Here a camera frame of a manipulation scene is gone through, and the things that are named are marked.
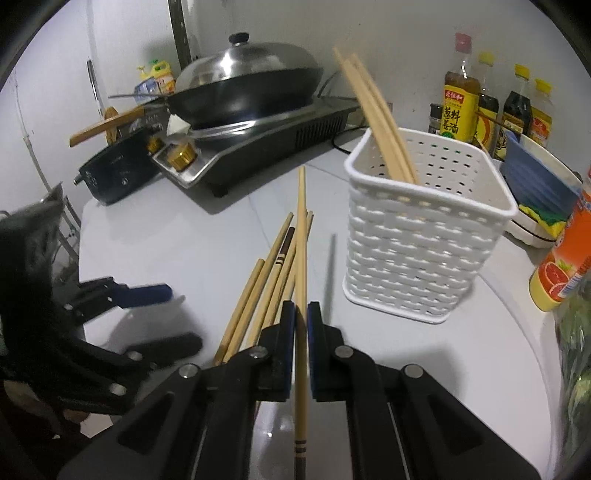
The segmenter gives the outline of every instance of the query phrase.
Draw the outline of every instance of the yellow bottle cap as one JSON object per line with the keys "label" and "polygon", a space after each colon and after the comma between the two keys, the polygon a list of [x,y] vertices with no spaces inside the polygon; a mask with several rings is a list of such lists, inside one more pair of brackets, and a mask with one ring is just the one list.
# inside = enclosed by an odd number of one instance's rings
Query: yellow bottle cap
{"label": "yellow bottle cap", "polygon": [[542,79],[535,80],[535,88],[546,95],[549,95],[552,91],[552,85]]}
{"label": "yellow bottle cap", "polygon": [[495,64],[495,56],[490,51],[481,51],[480,55],[478,55],[478,61],[492,67]]}
{"label": "yellow bottle cap", "polygon": [[515,74],[519,77],[523,77],[526,80],[530,79],[530,70],[528,67],[524,67],[523,65],[519,65],[518,63],[515,64]]}

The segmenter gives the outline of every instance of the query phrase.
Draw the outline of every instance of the wok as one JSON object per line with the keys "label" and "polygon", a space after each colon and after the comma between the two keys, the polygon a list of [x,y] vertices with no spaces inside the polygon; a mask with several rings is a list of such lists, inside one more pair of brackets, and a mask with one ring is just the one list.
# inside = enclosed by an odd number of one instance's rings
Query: wok
{"label": "wok", "polygon": [[[193,129],[218,127],[302,108],[323,69],[303,48],[282,43],[248,43],[248,34],[229,37],[232,47],[194,61],[177,79],[177,92],[161,95],[119,116],[92,125],[70,139],[70,146],[109,128],[167,108]],[[136,95],[114,95],[111,98]]]}

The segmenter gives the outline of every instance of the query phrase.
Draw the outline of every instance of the condiment bottle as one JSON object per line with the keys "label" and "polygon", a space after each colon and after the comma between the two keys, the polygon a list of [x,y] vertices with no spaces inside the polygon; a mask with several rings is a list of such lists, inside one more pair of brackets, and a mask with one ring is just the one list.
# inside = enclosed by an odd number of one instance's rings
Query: condiment bottle
{"label": "condiment bottle", "polygon": [[591,267],[591,168],[566,227],[530,279],[530,295],[548,312],[563,301]]}
{"label": "condiment bottle", "polygon": [[480,82],[480,98],[478,99],[478,113],[488,118],[478,116],[476,124],[476,138],[485,146],[487,152],[491,152],[492,144],[495,139],[496,120],[499,113],[499,100],[492,95],[491,73],[492,66],[495,64],[495,56],[489,51],[480,52],[478,55],[478,65],[476,66],[475,77]]}
{"label": "condiment bottle", "polygon": [[[529,97],[530,70],[523,65],[515,64],[515,84],[505,101],[501,123],[509,127],[518,137],[528,134],[531,123],[531,102]],[[501,127],[496,140],[495,158],[505,160],[507,152],[506,129]]]}
{"label": "condiment bottle", "polygon": [[554,105],[550,100],[552,85],[542,79],[535,80],[535,93],[531,99],[531,126],[528,137],[546,148],[548,137],[552,130],[552,115]]}
{"label": "condiment bottle", "polygon": [[444,137],[471,142],[476,132],[476,111],[480,82],[470,76],[472,38],[456,33],[453,70],[445,75],[441,134]]}
{"label": "condiment bottle", "polygon": [[429,115],[429,129],[427,133],[439,135],[441,133],[441,113],[443,112],[443,105],[438,103],[431,104],[431,114]]}

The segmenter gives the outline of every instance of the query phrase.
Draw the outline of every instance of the white countertop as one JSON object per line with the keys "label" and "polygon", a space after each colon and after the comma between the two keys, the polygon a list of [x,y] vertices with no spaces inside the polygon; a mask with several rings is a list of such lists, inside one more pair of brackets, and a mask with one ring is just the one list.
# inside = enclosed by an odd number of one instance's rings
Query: white countertop
{"label": "white countertop", "polygon": [[[440,325],[350,303],[341,288],[348,237],[344,160],[325,145],[315,147],[223,199],[206,190],[182,191],[161,178],[109,207],[89,201],[80,280],[113,276],[130,286],[167,283],[175,300],[133,312],[115,309],[85,326],[87,340],[120,351],[130,343],[193,331],[203,337],[194,361],[208,366],[256,259],[267,256],[285,216],[296,211],[295,167],[306,162],[307,203],[315,213],[308,299],[321,303],[324,321],[341,328],[348,344],[377,363],[422,365],[549,478],[560,370],[551,316],[537,310],[527,291],[537,262],[528,254],[536,253],[501,238],[469,295]],[[344,405],[312,401],[309,410],[310,478],[351,478],[350,466],[340,461],[349,452]],[[251,478],[290,478],[292,452],[292,405],[264,404],[252,442]]]}

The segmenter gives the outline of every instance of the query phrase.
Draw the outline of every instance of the wooden chopstick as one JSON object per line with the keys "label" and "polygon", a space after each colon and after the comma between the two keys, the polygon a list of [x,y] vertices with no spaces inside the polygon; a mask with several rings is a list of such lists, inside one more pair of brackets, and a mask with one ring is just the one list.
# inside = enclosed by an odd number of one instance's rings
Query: wooden chopstick
{"label": "wooden chopstick", "polygon": [[244,307],[244,311],[240,315],[240,320],[238,321],[238,325],[236,326],[236,330],[234,335],[232,336],[232,340],[230,340],[230,344],[228,345],[228,350],[223,357],[223,362],[227,362],[230,360],[232,356],[234,356],[238,350],[240,350],[240,346],[242,345],[242,341],[244,340],[244,335],[248,330],[248,326],[251,322],[252,314],[256,309],[256,304],[261,296],[262,289],[267,283],[267,278],[269,277],[269,273],[271,272],[271,268],[275,264],[275,259],[277,258],[277,254],[279,253],[279,248],[283,243],[283,239],[285,238],[285,234],[287,233],[287,229],[290,226],[291,219],[294,217],[293,213],[289,213],[285,222],[281,226],[279,233],[277,234],[277,238],[275,238],[275,242],[269,251],[269,255],[267,255],[267,259],[265,260],[265,265],[263,266],[260,275],[258,276],[254,287],[252,288],[251,295],[246,302],[246,306]]}
{"label": "wooden chopstick", "polygon": [[357,68],[357,71],[361,74],[362,79],[365,81],[365,84],[368,86],[369,91],[372,93],[374,99],[376,100],[380,110],[386,121],[388,122],[391,134],[394,137],[394,143],[396,146],[396,153],[398,158],[403,158],[404,161],[400,162],[402,165],[402,170],[404,173],[404,177],[408,183],[419,184],[419,179],[416,172],[416,167],[414,162],[408,152],[408,148],[406,147],[406,141],[400,135],[398,131],[398,125],[392,116],[392,112],[388,109],[388,105],[386,104],[386,100],[382,96],[382,93],[379,91],[378,86],[375,84],[373,78],[365,68],[365,65],[361,62],[359,57],[356,53],[351,55],[351,61],[353,66]]}
{"label": "wooden chopstick", "polygon": [[300,167],[298,179],[298,205],[296,226],[295,278],[295,441],[294,479],[306,478],[306,444],[308,437],[308,383],[307,383],[307,222],[306,222],[306,168]]}
{"label": "wooden chopstick", "polygon": [[240,295],[240,298],[238,299],[238,303],[236,303],[236,307],[234,308],[234,312],[232,313],[232,316],[230,317],[230,321],[228,322],[228,326],[226,327],[226,330],[224,331],[222,341],[220,342],[220,345],[217,348],[217,352],[213,357],[213,364],[216,366],[219,365],[220,363],[222,363],[223,357],[224,357],[224,355],[226,355],[226,352],[228,351],[228,346],[230,345],[230,341],[232,340],[232,337],[234,336],[234,332],[236,331],[236,327],[238,325],[238,321],[240,320],[240,316],[242,315],[242,312],[244,311],[244,307],[246,306],[246,302],[248,301],[248,299],[252,293],[252,289],[254,288],[255,282],[256,282],[257,278],[259,277],[259,274],[261,273],[263,265],[265,265],[265,261],[262,258],[259,258],[256,261],[255,268],[252,269],[251,276],[248,277],[248,281],[246,282],[246,285],[244,285],[244,289],[242,290],[242,294]]}
{"label": "wooden chopstick", "polygon": [[367,85],[361,79],[359,72],[353,67],[350,60],[344,60],[340,55],[339,51],[335,49],[335,56],[340,63],[340,67],[343,70],[347,80],[351,84],[357,100],[363,109],[365,118],[369,122],[369,126],[372,129],[374,138],[378,144],[379,150],[386,164],[388,170],[388,176],[392,180],[405,181],[401,167],[396,161],[395,152],[389,136],[389,132],[386,129],[386,122],[381,118],[378,105],[373,99]]}
{"label": "wooden chopstick", "polygon": [[[308,212],[308,236],[310,236],[310,230],[312,228],[312,220],[314,219],[314,214],[312,213],[312,211]],[[283,302],[286,300],[291,300],[291,297],[294,294],[294,290],[296,287],[296,273],[297,273],[297,267],[294,266],[294,264],[291,265],[290,269],[289,269],[289,273],[288,273],[288,277],[287,277],[287,282],[285,283],[285,287],[283,289],[283,293],[281,295],[281,301],[279,303],[279,305],[277,306],[277,312],[275,314],[275,322],[274,323],[279,323],[279,320],[281,319],[281,306],[283,305]]]}
{"label": "wooden chopstick", "polygon": [[[308,234],[310,233],[310,227],[312,225],[312,219],[314,218],[314,214],[311,211],[308,211],[308,216],[306,217],[307,222],[307,229]],[[267,313],[265,314],[265,320],[263,321],[262,327],[267,328],[273,325],[275,322],[275,316],[277,315],[277,310],[280,306],[281,297],[285,290],[285,284],[287,283],[287,278],[291,272],[291,266],[293,265],[294,258],[296,257],[296,241],[293,240],[290,245],[290,249],[287,252],[287,256],[285,258],[285,262],[283,263],[283,267],[281,267],[281,273],[279,274],[279,278],[277,279],[277,283],[275,285],[275,290],[273,290],[273,296],[271,297],[271,301],[269,303],[269,308],[267,309]]]}
{"label": "wooden chopstick", "polygon": [[294,229],[292,226],[289,227],[289,230],[285,236],[285,240],[283,240],[283,244],[279,250],[279,254],[277,255],[277,259],[275,260],[275,264],[273,265],[271,274],[267,280],[267,284],[265,285],[265,291],[263,292],[261,301],[259,302],[255,318],[252,321],[251,331],[248,333],[248,337],[246,339],[246,348],[256,345],[259,335],[261,334],[265,316],[267,315],[267,310],[269,309],[269,304],[271,303],[271,297],[275,290],[277,279],[279,278],[279,274],[283,268],[285,257],[287,256],[290,244],[292,243],[291,239],[294,236],[295,231],[296,229]]}
{"label": "wooden chopstick", "polygon": [[388,111],[388,107],[369,73],[367,73],[364,67],[361,68],[361,71],[359,70],[361,61],[358,58],[354,64],[351,60],[344,59],[336,47],[334,48],[334,53],[359,100],[365,118],[369,122],[369,126],[372,129],[372,133],[386,164],[388,175],[393,180],[413,184],[418,182],[415,167],[412,160],[410,160],[410,156],[408,158],[405,157],[405,144],[400,137],[400,133],[397,131],[392,115]]}

